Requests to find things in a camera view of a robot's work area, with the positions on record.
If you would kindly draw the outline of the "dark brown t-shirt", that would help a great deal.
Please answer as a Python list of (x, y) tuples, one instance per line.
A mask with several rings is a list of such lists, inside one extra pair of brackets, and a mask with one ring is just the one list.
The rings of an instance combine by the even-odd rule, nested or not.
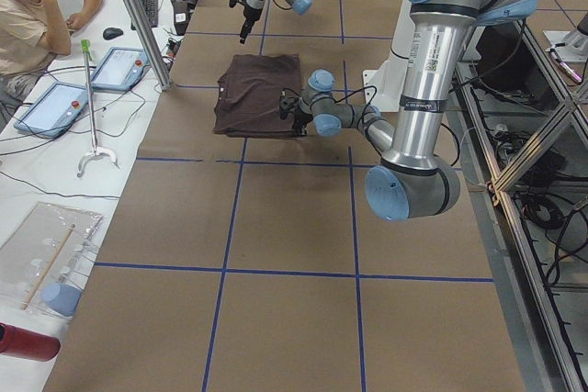
[(301, 89), (297, 54), (236, 54), (218, 80), (213, 132), (228, 137), (293, 138), (293, 118), (279, 116), (283, 89)]

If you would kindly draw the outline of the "black keyboard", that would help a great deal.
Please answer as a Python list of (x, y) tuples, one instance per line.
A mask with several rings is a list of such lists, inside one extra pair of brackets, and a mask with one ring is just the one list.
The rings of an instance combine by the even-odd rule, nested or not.
[(159, 0), (140, 0), (141, 6), (152, 28), (159, 25)]

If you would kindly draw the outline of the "far blue teach pendant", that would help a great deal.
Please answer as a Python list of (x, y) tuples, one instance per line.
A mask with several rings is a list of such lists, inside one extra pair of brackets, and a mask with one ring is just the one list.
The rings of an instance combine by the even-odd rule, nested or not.
[(111, 47), (91, 76), (94, 89), (106, 92), (128, 92), (137, 84), (148, 65), (142, 49)]

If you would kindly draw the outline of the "blue teach pendant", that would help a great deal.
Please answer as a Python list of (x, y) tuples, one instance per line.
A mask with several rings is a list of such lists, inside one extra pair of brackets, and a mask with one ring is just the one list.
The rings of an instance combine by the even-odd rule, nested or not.
[(111, 47), (91, 76), (94, 89), (106, 92), (128, 92), (137, 84), (148, 65), (142, 49)]
[(84, 86), (55, 82), (17, 118), (13, 127), (23, 133), (54, 139), (72, 126), (87, 103)]

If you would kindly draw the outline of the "black computer mouse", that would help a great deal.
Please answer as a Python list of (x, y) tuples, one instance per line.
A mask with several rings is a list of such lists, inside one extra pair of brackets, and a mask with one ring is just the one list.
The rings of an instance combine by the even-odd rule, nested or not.
[(103, 30), (102, 37), (104, 40), (113, 40), (121, 37), (123, 34), (124, 31), (121, 28), (109, 27)]

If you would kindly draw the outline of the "silver reacher grabber tool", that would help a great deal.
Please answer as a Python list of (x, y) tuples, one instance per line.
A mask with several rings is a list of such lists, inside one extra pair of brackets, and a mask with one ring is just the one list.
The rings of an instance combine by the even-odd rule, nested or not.
[(81, 40), (81, 49), (82, 54), (84, 57), (84, 67), (85, 67), (85, 90), (87, 94), (87, 105), (88, 105), (88, 116), (89, 116), (89, 123), (90, 123), (90, 135), (91, 135), (91, 150), (84, 154), (84, 156), (79, 160), (77, 165), (77, 177), (82, 178), (85, 174), (85, 167), (93, 160), (98, 160), (101, 157), (108, 157), (112, 164), (116, 167), (119, 166), (118, 164), (118, 157), (115, 152), (111, 149), (102, 147), (98, 143), (98, 136), (96, 130), (96, 121), (95, 121), (95, 106), (94, 106), (94, 92), (93, 86), (91, 82), (91, 73), (90, 73), (90, 40), (89, 39), (82, 39)]

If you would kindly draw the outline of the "near blue teach pendant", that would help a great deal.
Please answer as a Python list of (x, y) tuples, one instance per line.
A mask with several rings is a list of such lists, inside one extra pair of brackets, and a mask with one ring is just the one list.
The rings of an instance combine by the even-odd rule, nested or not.
[(54, 139), (72, 126), (87, 103), (84, 86), (55, 82), (17, 118), (13, 127), (23, 133)]

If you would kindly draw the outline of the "seated person beige shirt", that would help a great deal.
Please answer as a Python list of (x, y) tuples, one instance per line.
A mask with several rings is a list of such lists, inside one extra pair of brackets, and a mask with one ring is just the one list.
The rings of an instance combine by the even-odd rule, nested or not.
[(1, 102), (22, 103), (103, 0), (1, 0)]

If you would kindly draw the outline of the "blue tape line lengthwise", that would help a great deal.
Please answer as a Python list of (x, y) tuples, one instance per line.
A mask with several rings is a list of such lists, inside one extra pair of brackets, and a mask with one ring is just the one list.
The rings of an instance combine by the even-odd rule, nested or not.
[(205, 369), (204, 369), (204, 374), (203, 374), (202, 387), (201, 387), (202, 392), (206, 392), (208, 390), (210, 368), (211, 368), (211, 363), (212, 363), (212, 359), (213, 359), (216, 333), (217, 333), (219, 317), (220, 317), (220, 313), (221, 313), (221, 302), (222, 302), (224, 284), (225, 284), (225, 279), (226, 279), (226, 275), (227, 275), (229, 256), (230, 256), (230, 251), (231, 251), (231, 246), (232, 246), (232, 234), (233, 234), (234, 222), (235, 222), (235, 218), (236, 218), (236, 211), (237, 211), (238, 203), (239, 203), (240, 189), (241, 189), (242, 176), (243, 176), (243, 161), (244, 161), (244, 157), (246, 154), (247, 142), (248, 142), (248, 139), (244, 138), (242, 141), (242, 145), (241, 145), (241, 147), (242, 147), (241, 153), (239, 154), (238, 159), (235, 162), (238, 165), (237, 181), (236, 181), (235, 191), (234, 191), (234, 195), (233, 195), (232, 212), (231, 212), (231, 217), (230, 217), (229, 230), (227, 233), (225, 251), (224, 251), (224, 255), (223, 255), (223, 262), (222, 262), (222, 267), (220, 269), (220, 284), (219, 284), (217, 301), (216, 301), (216, 306), (215, 306), (215, 311), (214, 311), (214, 316), (213, 316), (213, 321), (212, 321), (212, 326), (211, 326), (211, 332), (210, 332), (210, 338), (209, 338), (209, 348), (208, 348), (207, 359), (206, 359), (206, 364), (205, 364)]

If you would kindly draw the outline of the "wooden stick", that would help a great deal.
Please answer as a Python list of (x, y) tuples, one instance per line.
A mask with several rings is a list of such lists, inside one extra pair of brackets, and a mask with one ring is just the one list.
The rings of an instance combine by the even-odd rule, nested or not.
[(42, 268), (37, 273), (37, 279), (28, 291), (27, 296), (21, 302), (21, 309), (26, 310), (30, 305), (31, 301), (33, 300), (34, 296), (36, 295), (37, 291), (39, 290), (41, 284), (43, 283), (45, 277), (47, 276), (48, 272), (51, 270), (52, 266), (54, 265), (56, 259), (59, 257), (64, 245), (69, 240), (70, 236), (72, 235), (75, 229), (75, 225), (71, 224), (67, 227), (66, 232), (63, 238), (60, 240), (59, 244), (54, 247), (54, 250), (51, 254), (51, 257), (47, 260), (47, 262), (42, 266)]

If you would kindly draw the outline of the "clear plastic tray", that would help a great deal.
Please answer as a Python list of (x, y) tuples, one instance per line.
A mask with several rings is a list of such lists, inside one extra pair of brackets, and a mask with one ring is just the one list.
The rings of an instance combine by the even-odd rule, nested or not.
[(75, 286), (82, 292), (99, 251), (94, 235), (103, 221), (99, 213), (50, 203), (37, 203), (1, 246), (1, 303), (21, 309), (21, 302), (51, 257), (69, 225), (75, 229), (26, 310), (53, 315), (42, 290), (51, 283)]

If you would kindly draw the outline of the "light blue cup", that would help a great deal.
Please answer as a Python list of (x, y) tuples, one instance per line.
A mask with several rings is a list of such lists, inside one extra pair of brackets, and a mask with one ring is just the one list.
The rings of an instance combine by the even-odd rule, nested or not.
[(43, 302), (65, 317), (74, 315), (81, 296), (79, 288), (64, 283), (51, 283), (41, 292)]

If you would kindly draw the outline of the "red bottle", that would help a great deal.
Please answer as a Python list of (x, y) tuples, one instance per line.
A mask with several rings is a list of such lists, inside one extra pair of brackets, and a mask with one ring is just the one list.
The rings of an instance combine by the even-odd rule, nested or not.
[(46, 362), (61, 349), (60, 341), (13, 325), (1, 324), (1, 354), (16, 358)]

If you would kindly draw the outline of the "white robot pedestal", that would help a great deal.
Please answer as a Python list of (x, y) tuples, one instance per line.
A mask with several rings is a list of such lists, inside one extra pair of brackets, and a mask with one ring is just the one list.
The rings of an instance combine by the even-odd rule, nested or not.
[(415, 25), (411, 3), (402, 0), (388, 58), (377, 70), (365, 70), (365, 100), (381, 112), (398, 112)]

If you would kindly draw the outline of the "aluminium frame post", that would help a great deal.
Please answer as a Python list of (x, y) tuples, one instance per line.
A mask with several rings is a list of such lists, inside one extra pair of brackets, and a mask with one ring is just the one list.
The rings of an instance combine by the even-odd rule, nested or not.
[(141, 0), (123, 0), (123, 3), (129, 12), (131, 23), (135, 26), (139, 35), (141, 45), (147, 53), (160, 88), (163, 91), (168, 90), (172, 85), (172, 81), (169, 71), (164, 64), (163, 55), (156, 42), (148, 17), (143, 10)]

